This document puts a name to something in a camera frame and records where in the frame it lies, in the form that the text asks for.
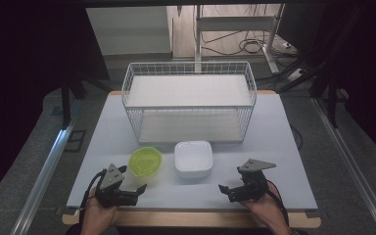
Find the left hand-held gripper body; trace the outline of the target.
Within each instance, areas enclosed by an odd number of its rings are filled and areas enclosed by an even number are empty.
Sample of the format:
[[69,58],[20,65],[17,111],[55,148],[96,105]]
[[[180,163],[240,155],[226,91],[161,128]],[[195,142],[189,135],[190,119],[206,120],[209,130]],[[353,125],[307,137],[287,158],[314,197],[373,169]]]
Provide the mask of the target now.
[[110,164],[96,186],[95,197],[104,208],[135,206],[138,201],[136,192],[119,189],[124,179],[114,164]]

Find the green translucent bowl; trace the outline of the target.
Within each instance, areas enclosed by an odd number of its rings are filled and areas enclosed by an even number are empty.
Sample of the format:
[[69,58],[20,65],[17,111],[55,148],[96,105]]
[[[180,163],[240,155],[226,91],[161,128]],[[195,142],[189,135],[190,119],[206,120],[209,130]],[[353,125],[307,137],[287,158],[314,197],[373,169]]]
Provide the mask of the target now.
[[154,176],[161,168],[163,156],[154,147],[142,147],[137,149],[129,158],[128,168],[136,177]]

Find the black metal stand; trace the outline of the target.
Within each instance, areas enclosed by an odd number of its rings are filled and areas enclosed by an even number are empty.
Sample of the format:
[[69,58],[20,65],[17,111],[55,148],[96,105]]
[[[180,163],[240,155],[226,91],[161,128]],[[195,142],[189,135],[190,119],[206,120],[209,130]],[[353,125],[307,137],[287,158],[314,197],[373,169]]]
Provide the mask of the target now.
[[319,69],[316,73],[316,79],[309,88],[311,97],[320,98],[324,92],[327,92],[326,97],[326,116],[333,127],[337,128],[336,122],[336,106],[340,101],[338,98],[338,75],[328,67]]
[[63,111],[63,124],[62,130],[67,129],[72,123],[72,110],[70,93],[77,100],[83,100],[86,95],[86,89],[84,88],[83,81],[90,83],[91,85],[110,93],[113,89],[99,80],[91,78],[89,75],[80,70],[73,70],[67,73],[62,78],[61,93],[62,93],[62,111]]

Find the white power strip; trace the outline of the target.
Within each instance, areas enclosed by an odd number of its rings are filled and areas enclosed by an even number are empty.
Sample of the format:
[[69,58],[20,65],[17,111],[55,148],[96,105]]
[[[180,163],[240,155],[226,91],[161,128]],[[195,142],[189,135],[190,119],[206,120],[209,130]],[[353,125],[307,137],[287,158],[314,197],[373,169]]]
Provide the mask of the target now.
[[297,69],[288,76],[289,81],[294,81],[303,75],[306,71],[304,69]]

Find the person's left hand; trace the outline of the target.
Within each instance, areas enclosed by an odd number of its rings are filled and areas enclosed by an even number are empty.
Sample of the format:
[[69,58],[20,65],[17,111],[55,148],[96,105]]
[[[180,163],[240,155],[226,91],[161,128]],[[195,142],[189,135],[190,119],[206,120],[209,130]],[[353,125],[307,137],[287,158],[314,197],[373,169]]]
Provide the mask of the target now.
[[95,188],[92,188],[86,200],[84,218],[81,230],[107,230],[117,214],[117,207],[104,208],[95,197]]

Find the dark curtain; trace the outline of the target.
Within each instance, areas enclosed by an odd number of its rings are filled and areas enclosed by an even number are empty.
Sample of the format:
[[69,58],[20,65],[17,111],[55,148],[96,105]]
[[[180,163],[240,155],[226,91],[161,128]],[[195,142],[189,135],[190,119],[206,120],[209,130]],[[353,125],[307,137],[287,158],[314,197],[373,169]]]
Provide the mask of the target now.
[[83,0],[0,0],[0,181],[43,109],[67,86],[109,74]]
[[376,144],[376,0],[304,0],[288,3],[279,28],[310,67],[320,65],[354,9],[359,16],[329,68],[349,95],[346,108]]

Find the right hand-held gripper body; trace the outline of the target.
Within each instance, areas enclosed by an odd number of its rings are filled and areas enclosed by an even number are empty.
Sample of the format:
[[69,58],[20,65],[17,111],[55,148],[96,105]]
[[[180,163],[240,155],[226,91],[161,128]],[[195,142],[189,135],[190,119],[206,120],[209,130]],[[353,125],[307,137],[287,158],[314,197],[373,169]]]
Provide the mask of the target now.
[[276,167],[276,164],[248,159],[237,167],[244,185],[227,189],[227,196],[231,203],[247,200],[258,200],[268,190],[267,179],[263,174],[264,169]]

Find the white square bowl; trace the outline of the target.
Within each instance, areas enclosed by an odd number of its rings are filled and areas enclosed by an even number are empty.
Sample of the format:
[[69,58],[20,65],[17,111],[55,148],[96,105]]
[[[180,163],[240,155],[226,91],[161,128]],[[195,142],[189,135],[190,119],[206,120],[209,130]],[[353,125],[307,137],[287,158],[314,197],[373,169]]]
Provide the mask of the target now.
[[185,141],[174,148],[177,174],[186,179],[207,177],[213,167],[212,146],[207,141]]

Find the white wire shelf rack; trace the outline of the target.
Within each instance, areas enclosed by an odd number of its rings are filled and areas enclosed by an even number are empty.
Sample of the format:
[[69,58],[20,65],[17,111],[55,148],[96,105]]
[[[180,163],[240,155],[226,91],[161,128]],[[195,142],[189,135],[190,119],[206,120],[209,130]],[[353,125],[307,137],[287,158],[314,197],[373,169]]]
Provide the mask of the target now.
[[247,62],[132,63],[121,97],[139,143],[241,142],[257,84]]

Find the white metal desk frame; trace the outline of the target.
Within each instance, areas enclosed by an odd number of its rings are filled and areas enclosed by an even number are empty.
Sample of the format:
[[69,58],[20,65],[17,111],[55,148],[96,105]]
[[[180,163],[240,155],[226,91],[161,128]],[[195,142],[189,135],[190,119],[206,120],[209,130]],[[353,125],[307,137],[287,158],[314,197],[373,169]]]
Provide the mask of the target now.
[[272,74],[280,71],[272,56],[271,48],[276,35],[284,4],[281,4],[274,16],[249,16],[249,17],[202,17],[200,5],[196,6],[195,16],[195,56],[196,62],[202,61],[201,33],[203,31],[268,31],[268,40],[262,45],[261,50]]

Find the person's right hand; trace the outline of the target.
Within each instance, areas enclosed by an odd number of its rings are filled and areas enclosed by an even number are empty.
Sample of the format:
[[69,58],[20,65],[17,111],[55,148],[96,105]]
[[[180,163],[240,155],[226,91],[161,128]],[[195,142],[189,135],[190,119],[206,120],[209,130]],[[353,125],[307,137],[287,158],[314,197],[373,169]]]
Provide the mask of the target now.
[[285,221],[277,202],[270,195],[265,194],[257,201],[241,202],[241,205],[247,208],[269,230],[292,230]]

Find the aluminium floor rail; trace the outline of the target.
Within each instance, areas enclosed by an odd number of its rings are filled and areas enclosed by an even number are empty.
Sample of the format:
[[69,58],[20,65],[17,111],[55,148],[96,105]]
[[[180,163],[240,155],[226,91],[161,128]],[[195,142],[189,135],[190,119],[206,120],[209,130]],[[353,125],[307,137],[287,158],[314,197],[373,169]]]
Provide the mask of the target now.
[[366,177],[359,168],[355,158],[341,135],[339,129],[335,127],[327,116],[327,109],[319,98],[311,98],[311,102],[316,108],[322,122],[334,143],[335,148],[339,152],[341,159],[346,166],[352,181],[354,182],[364,204],[366,204],[370,214],[376,223],[376,193],[367,182]]
[[54,144],[41,168],[35,183],[23,205],[21,213],[16,220],[10,235],[26,235],[30,225],[38,211],[39,205],[45,195],[48,185],[53,177],[59,159],[68,143],[71,132],[75,125],[73,118],[58,133]]

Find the grey cabinet panel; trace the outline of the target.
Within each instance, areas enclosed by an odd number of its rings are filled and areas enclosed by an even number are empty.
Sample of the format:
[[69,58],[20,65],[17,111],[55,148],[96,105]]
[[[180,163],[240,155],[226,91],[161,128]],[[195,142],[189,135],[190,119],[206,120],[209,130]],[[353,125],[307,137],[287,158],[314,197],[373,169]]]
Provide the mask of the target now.
[[104,56],[169,53],[166,7],[87,8]]

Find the black floor frame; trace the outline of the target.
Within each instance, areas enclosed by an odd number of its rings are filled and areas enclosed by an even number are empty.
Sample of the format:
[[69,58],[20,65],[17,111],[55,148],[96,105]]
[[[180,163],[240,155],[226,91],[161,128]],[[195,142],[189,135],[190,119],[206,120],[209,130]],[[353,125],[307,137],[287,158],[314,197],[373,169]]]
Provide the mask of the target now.
[[68,153],[77,153],[81,150],[83,141],[85,139],[86,131],[85,130],[74,130],[68,139],[65,152]]

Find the wooden table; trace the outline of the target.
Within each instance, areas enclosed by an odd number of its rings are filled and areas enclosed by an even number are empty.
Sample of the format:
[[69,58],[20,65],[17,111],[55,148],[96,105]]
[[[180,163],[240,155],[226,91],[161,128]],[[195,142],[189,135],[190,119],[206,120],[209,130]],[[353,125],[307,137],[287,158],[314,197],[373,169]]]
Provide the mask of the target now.
[[[125,165],[138,148],[121,96],[108,95],[89,147],[72,186],[67,206],[80,206],[90,180],[109,164]],[[121,227],[256,227],[246,209],[231,203],[218,186],[241,184],[237,167],[248,159],[276,164],[264,175],[274,182],[289,212],[290,224],[317,228],[317,211],[306,171],[280,97],[259,94],[245,140],[240,144],[214,144],[211,174],[198,180],[178,176],[174,146],[163,145],[163,164],[148,183],[135,207],[122,207],[116,224]]]

